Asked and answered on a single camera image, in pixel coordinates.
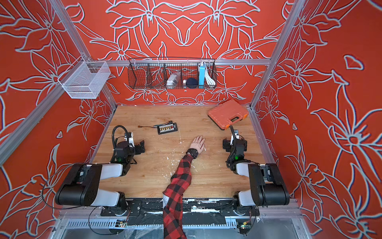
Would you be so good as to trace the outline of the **red plaid sleeved forearm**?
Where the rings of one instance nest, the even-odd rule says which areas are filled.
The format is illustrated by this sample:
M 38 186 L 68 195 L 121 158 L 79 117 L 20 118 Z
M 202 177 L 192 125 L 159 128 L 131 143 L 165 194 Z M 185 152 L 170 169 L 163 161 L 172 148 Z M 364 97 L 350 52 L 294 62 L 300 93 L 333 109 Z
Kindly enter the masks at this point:
M 165 239 L 185 239 L 183 231 L 183 195 L 192 182 L 191 166 L 193 158 L 186 154 L 180 161 L 163 195 L 168 198 L 163 208 Z

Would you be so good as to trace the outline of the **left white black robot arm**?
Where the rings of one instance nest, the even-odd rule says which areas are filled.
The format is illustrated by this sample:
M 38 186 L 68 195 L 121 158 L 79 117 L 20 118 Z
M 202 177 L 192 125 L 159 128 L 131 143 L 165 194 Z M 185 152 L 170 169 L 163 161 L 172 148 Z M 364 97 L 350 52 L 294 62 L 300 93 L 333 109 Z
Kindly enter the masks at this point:
M 127 210 L 124 193 L 102 190 L 99 183 L 125 176 L 131 165 L 137 163 L 134 157 L 145 152 L 145 141 L 135 144 L 133 133 L 122 125 L 115 126 L 111 136 L 113 154 L 110 163 L 72 165 L 55 196 L 56 204 Z

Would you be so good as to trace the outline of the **mannequin hand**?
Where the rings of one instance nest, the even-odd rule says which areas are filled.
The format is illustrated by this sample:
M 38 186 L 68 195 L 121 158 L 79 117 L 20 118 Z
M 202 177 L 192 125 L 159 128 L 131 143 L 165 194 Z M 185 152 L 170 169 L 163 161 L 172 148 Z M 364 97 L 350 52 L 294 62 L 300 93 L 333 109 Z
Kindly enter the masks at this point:
M 195 149 L 198 154 L 202 153 L 205 149 L 205 138 L 202 135 L 198 135 L 194 138 L 190 145 L 190 149 Z

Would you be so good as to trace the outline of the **black wrist watch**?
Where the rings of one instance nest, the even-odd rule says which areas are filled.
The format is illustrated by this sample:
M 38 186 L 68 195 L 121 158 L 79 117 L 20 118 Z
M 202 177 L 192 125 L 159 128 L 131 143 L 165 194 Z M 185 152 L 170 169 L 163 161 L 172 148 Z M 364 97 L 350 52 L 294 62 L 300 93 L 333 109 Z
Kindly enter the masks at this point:
M 197 149 L 194 149 L 194 148 L 189 148 L 187 150 L 187 154 L 189 154 L 193 159 L 196 159 L 199 155 L 199 152 Z

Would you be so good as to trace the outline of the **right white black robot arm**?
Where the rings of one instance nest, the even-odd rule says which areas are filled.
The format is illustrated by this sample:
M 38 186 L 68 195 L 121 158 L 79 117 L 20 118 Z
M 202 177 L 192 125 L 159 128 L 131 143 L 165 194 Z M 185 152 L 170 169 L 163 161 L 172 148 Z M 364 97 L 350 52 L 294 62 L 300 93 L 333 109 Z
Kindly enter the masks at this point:
M 290 202 L 287 187 L 275 163 L 259 164 L 245 158 L 248 142 L 233 126 L 229 127 L 231 139 L 222 141 L 229 152 L 226 166 L 233 173 L 249 179 L 250 189 L 238 191 L 233 196 L 233 208 L 285 206 Z

